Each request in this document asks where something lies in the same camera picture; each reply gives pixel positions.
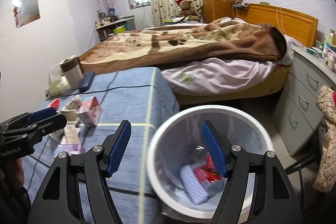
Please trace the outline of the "wooden bed headboard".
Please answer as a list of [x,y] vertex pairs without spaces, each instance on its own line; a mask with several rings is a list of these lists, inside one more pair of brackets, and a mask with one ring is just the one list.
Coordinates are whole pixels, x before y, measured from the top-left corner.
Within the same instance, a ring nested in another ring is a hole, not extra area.
[[306,47],[315,44],[318,19],[283,7],[251,3],[246,9],[235,8],[235,16],[251,24],[269,23]]

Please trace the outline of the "brown bear pattern blanket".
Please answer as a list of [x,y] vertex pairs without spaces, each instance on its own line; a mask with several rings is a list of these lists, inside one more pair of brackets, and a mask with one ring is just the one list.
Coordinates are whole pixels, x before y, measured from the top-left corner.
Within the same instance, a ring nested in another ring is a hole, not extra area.
[[229,21],[122,32],[79,60],[84,71],[101,75],[140,67],[169,69],[210,58],[278,62],[286,51],[286,40],[275,26]]

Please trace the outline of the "white foam fruit net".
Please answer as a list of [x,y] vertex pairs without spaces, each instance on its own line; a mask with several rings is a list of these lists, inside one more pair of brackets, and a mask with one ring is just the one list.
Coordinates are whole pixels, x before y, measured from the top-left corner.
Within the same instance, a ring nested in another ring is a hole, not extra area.
[[180,177],[183,189],[194,205],[199,205],[207,201],[209,194],[199,182],[193,169],[189,165],[185,165],[180,169]]

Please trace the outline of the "dark blue glasses case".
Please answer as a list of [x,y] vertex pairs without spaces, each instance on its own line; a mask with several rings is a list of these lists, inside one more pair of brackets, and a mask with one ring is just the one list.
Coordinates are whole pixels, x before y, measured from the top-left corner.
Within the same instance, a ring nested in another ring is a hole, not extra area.
[[90,89],[92,85],[95,73],[93,71],[87,71],[83,74],[83,78],[79,82],[78,90],[81,93],[84,93]]

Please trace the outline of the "vase with purple branches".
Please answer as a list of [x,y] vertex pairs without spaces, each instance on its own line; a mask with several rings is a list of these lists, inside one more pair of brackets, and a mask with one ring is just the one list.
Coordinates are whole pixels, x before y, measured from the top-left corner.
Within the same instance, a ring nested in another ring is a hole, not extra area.
[[119,0],[96,0],[98,4],[104,8],[110,17],[116,16],[116,7],[119,2]]

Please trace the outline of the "wall mirror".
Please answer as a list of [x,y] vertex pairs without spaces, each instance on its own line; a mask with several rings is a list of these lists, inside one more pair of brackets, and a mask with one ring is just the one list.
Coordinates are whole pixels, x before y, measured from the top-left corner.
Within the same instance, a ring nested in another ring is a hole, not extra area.
[[41,18],[38,0],[12,0],[16,28]]

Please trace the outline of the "beige brown tumbler cup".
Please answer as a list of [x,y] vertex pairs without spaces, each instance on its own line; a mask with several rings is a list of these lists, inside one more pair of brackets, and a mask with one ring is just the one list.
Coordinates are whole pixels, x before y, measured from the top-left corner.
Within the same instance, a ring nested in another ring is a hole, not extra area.
[[67,57],[59,63],[60,69],[73,90],[79,88],[83,73],[79,58],[75,55]]

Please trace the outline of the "floral quilted clothes pile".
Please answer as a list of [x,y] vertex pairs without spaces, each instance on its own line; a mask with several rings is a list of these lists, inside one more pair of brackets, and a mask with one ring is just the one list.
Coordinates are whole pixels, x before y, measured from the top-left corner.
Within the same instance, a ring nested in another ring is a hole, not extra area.
[[314,187],[330,193],[335,184],[335,91],[323,85],[318,93],[317,108],[323,114],[321,126],[326,132],[321,136],[321,162]]

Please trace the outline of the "paper bag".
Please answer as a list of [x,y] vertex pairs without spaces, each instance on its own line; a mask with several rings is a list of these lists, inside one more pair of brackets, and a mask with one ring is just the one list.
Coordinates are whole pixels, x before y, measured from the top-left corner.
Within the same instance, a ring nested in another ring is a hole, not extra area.
[[81,105],[82,100],[79,95],[76,95],[63,106],[61,113],[67,118],[68,122],[74,122],[77,119],[77,112]]

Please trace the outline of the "teddy bear red hat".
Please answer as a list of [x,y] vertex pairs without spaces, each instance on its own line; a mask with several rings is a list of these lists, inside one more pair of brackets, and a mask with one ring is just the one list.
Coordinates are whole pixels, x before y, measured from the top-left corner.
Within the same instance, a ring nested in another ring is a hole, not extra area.
[[176,0],[175,1],[180,11],[177,15],[177,18],[181,18],[187,21],[196,21],[200,22],[200,16],[196,11],[194,4],[189,0]]

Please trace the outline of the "bottles on nightstand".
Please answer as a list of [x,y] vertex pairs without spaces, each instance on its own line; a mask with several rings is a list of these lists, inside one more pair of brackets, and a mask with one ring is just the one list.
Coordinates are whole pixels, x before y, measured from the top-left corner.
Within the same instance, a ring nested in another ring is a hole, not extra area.
[[315,45],[306,48],[306,53],[323,59],[327,67],[335,72],[336,56],[335,56],[335,30],[331,28],[327,35],[322,36],[322,40],[316,40]]

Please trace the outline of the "pink bed sheet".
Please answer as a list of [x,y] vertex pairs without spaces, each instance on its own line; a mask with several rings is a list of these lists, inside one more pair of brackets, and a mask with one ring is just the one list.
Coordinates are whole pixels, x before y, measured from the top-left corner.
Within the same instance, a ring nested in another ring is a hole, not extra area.
[[173,92],[189,96],[212,96],[239,92],[264,81],[277,63],[210,58],[162,75]]

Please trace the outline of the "white trash bin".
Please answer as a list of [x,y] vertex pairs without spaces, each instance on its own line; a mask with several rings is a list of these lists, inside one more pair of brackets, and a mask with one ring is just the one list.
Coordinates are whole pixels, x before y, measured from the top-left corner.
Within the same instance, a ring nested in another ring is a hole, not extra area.
[[209,222],[219,203],[226,179],[217,175],[203,202],[194,204],[181,178],[181,169],[208,169],[214,165],[202,139],[202,124],[211,121],[218,133],[247,152],[273,149],[266,129],[254,117],[233,107],[205,105],[183,110],[165,121],[153,135],[147,154],[147,175],[161,201],[163,215],[184,222]]

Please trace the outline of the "grey drawer nightstand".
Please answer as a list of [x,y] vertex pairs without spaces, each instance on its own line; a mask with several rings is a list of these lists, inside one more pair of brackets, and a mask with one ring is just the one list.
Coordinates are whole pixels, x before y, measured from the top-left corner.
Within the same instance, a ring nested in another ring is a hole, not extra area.
[[293,47],[288,79],[271,116],[290,156],[306,145],[322,121],[316,100],[323,85],[335,90],[335,73],[324,59]]

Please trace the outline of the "orange red box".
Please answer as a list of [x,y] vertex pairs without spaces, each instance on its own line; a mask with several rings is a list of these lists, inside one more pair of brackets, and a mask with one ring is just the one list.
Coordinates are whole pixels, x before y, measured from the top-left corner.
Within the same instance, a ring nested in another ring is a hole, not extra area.
[[54,108],[55,110],[58,110],[58,109],[59,109],[59,105],[60,105],[60,99],[55,98],[54,100],[52,100],[52,101],[48,104],[48,107],[52,107],[52,108]]

